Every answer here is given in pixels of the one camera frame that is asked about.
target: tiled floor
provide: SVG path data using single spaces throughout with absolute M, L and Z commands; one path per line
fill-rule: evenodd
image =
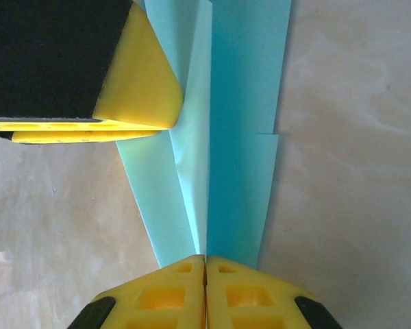
M 345 328 L 411 328 L 411 0 L 295 0 L 261 268 Z M 0 328 L 157 268 L 115 145 L 0 141 Z

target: black rubber pad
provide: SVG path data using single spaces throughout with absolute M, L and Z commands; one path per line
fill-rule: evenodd
M 131 5 L 0 1 L 0 121 L 92 121 Z
M 68 329 L 100 329 L 115 304 L 114 297 L 104 297 L 89 303 Z
M 312 329 L 343 329 L 324 305 L 306 297 L 295 298 L 295 303 Z

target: floor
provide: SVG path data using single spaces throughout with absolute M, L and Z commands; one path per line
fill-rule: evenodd
M 411 0 L 295 0 L 260 268 L 344 328 L 411 328 Z M 157 269 L 115 144 L 0 140 L 0 328 Z

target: light blue paper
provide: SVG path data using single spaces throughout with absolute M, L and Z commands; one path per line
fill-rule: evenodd
M 207 253 L 257 267 L 290 0 L 214 0 Z
M 206 250 L 212 6 L 207 0 L 146 0 L 145 7 L 185 102 L 170 133 L 117 146 L 163 267 Z

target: yellow plastic part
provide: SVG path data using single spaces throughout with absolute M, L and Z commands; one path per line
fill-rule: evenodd
M 191 256 L 101 293 L 116 299 L 101 329 L 205 328 L 204 267 Z
M 155 134 L 172 128 L 182 108 L 183 92 L 145 12 L 136 3 L 95 101 L 92 118 L 101 122 L 0 121 L 0 131 L 149 130 Z
M 314 297 L 299 287 L 216 256 L 207 281 L 209 329 L 311 329 L 294 299 Z
M 14 132 L 11 140 L 17 143 L 52 144 L 52 143 L 87 143 L 112 142 L 152 136 L 158 132 L 136 131 L 91 131 L 91 132 Z

